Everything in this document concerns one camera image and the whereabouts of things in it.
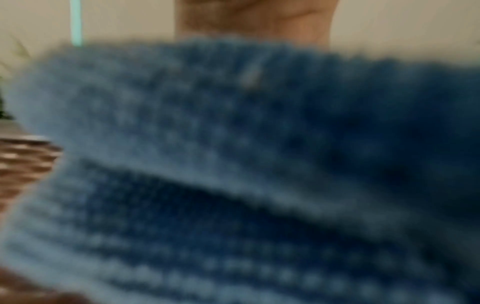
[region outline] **knit stitch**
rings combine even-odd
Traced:
[[[0,263],[99,303],[475,303],[480,68],[196,39],[64,49],[6,94],[64,147]]]

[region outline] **blue knitted fabric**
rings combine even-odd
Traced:
[[[195,39],[68,48],[6,94],[65,150],[0,264],[100,304],[473,304],[480,68]]]

